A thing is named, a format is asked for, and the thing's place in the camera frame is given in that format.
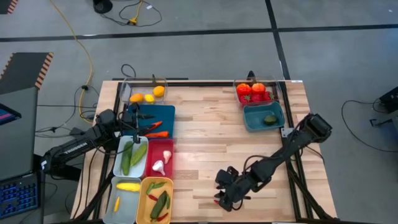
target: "blue tray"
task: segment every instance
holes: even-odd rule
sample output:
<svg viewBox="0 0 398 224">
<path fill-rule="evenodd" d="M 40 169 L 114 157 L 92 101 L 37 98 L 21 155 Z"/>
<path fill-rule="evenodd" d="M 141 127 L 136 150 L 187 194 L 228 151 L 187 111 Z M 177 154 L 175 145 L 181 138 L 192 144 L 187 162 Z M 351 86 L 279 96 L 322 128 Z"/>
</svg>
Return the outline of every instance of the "blue tray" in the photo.
<svg viewBox="0 0 398 224">
<path fill-rule="evenodd" d="M 277 117 L 275 124 L 266 125 L 264 118 L 269 115 L 275 115 Z M 285 116 L 278 102 L 260 106 L 246 105 L 243 108 L 243 120 L 249 132 L 271 130 L 283 127 L 285 124 Z"/>
<path fill-rule="evenodd" d="M 151 125 L 157 121 L 163 121 L 163 123 L 150 131 L 150 133 L 158 133 L 161 131 L 169 131 L 169 138 L 173 139 L 173 128 L 174 128 L 174 117 L 175 107 L 170 105 L 139 105 L 140 111 L 143 114 L 150 114 L 155 116 L 151 119 L 139 119 L 139 126 Z M 131 106 L 128 109 L 128 113 L 132 113 Z M 134 130 L 123 131 L 124 135 L 133 135 Z"/>
</svg>

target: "orange and black striped tape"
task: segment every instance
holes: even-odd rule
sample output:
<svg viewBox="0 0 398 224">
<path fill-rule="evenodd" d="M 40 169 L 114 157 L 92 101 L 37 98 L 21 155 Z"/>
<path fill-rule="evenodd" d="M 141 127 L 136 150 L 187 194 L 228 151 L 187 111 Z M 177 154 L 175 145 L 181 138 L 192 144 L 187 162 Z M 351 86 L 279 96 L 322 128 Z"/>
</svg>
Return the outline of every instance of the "orange and black striped tape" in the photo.
<svg viewBox="0 0 398 224">
<path fill-rule="evenodd" d="M 11 14 L 14 12 L 15 7 L 17 7 L 18 0 L 11 0 L 10 6 L 8 6 L 7 14 Z"/>
<path fill-rule="evenodd" d="M 47 56 L 44 59 L 44 63 L 42 66 L 42 69 L 39 72 L 39 76 L 37 77 L 35 86 L 40 89 L 43 85 L 45 75 L 47 74 L 47 71 L 49 70 L 49 66 L 51 64 L 52 58 L 54 56 L 54 53 L 50 52 L 47 54 Z"/>
<path fill-rule="evenodd" d="M 10 61 L 11 61 L 11 59 L 12 59 L 12 56 L 14 56 L 14 53 L 11 54 L 10 59 L 9 59 L 8 62 L 6 63 L 6 66 L 4 67 L 4 69 L 2 70 L 2 72 L 1 72 L 1 74 L 0 74 L 0 80 L 1 80 L 2 76 L 4 75 L 4 73 L 6 72 L 8 65 L 10 64 Z"/>
</svg>

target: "garlic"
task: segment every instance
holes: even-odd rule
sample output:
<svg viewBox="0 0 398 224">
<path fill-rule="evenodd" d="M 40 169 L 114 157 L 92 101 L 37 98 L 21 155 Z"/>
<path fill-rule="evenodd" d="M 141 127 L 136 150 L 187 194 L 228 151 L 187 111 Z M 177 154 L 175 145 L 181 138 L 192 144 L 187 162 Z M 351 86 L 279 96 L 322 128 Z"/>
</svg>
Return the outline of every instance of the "garlic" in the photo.
<svg viewBox="0 0 398 224">
<path fill-rule="evenodd" d="M 164 150 L 163 157 L 164 157 L 164 164 L 167 164 L 169 162 L 170 157 L 172 157 L 172 153 L 170 151 Z"/>
<path fill-rule="evenodd" d="M 162 175 L 166 175 L 164 172 L 163 161 L 156 161 L 155 164 L 152 166 L 152 170 L 161 172 Z"/>
</svg>

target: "gray floor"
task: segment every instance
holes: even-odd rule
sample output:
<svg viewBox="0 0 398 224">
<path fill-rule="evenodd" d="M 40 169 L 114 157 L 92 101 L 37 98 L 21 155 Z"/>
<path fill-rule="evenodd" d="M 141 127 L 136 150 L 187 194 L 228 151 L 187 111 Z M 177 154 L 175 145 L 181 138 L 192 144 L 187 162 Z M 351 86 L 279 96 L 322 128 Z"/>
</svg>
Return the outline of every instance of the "gray floor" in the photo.
<svg viewBox="0 0 398 224">
<path fill-rule="evenodd" d="M 271 26 L 263 0 L 152 0 L 149 2 L 161 11 L 163 21 L 146 28 L 121 27 L 105 20 L 92 11 L 89 0 L 54 1 L 79 35 Z M 112 15 L 125 5 L 127 2 L 114 3 Z M 278 27 L 398 23 L 396 1 L 272 0 L 272 5 Z M 153 10 L 144 9 L 140 21 L 152 22 L 156 16 Z M 0 29 L 4 30 L 0 37 L 70 35 L 47 0 L 20 0 L 11 16 L 0 16 Z M 340 108 L 345 100 L 373 101 L 397 86 L 398 30 L 289 32 L 281 33 L 280 38 L 291 78 L 304 80 L 312 111 L 333 126 L 332 136 L 321 148 L 338 216 L 350 221 L 396 223 L 398 156 L 374 151 L 350 136 Z M 249 70 L 275 79 L 283 77 L 271 33 L 100 39 L 84 40 L 83 44 L 93 58 L 92 85 L 97 89 L 103 80 L 122 77 L 123 63 L 130 63 L 138 77 L 154 73 L 160 77 L 234 79 L 245 77 Z M 0 65 L 12 52 L 55 53 L 39 104 L 73 104 L 73 93 L 88 76 L 85 53 L 74 41 L 0 43 L 0 49 Z M 96 99 L 95 92 L 90 92 L 84 105 L 92 105 Z M 71 108 L 38 108 L 37 129 L 59 125 L 72 112 Z M 370 127 L 368 120 L 380 116 L 371 107 L 347 105 L 345 116 L 353 131 L 367 142 L 397 149 L 398 133 L 391 126 Z M 74 126 L 86 129 L 89 124 L 75 116 L 67 124 Z M 64 141 L 37 138 L 35 152 L 43 154 Z M 47 180 L 56 183 L 58 191 L 46 203 L 45 221 L 65 220 L 65 197 L 76 189 L 76 183 Z M 49 185 L 47 192 L 49 196 L 53 187 Z M 23 216 L 14 217 L 11 223 Z"/>
</svg>

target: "wooden table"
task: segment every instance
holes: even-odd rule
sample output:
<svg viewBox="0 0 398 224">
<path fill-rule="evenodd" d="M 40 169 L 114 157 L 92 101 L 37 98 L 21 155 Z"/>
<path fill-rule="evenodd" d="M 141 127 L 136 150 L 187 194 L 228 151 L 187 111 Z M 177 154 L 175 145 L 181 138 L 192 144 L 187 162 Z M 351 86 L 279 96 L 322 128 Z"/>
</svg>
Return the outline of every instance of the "wooden table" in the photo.
<svg viewBox="0 0 398 224">
<path fill-rule="evenodd" d="M 310 112 L 304 84 L 285 84 L 292 117 L 297 124 Z M 103 82 L 96 114 L 114 108 L 117 86 L 118 81 Z M 242 109 L 237 106 L 233 91 L 233 87 L 229 86 L 170 86 L 168 89 L 165 103 L 175 106 L 172 222 L 295 220 L 285 164 L 277 168 L 272 181 L 260 192 L 248 193 L 252 200 L 245 200 L 239 211 L 226 212 L 213 201 L 214 194 L 218 193 L 215 177 L 220 169 L 233 166 L 241 172 L 244 160 L 250 155 L 269 156 L 282 146 L 279 130 L 259 133 L 246 131 Z M 312 144 L 311 147 L 319 151 L 317 144 Z M 104 157 L 102 153 L 96 153 L 93 158 L 90 188 L 87 189 L 87 170 L 94 151 L 86 153 L 83 197 L 78 214 L 84 209 L 86 194 L 90 201 L 97 192 Z M 304 150 L 302 161 L 309 191 L 325 211 L 335 217 L 322 160 L 316 154 Z M 111 171 L 112 164 L 113 159 L 109 162 L 108 172 Z M 80 198 L 80 182 L 78 186 L 72 215 Z M 298 189 L 297 192 L 301 213 L 305 217 L 301 193 Z M 105 192 L 103 196 L 100 217 L 105 214 L 108 195 Z"/>
</svg>

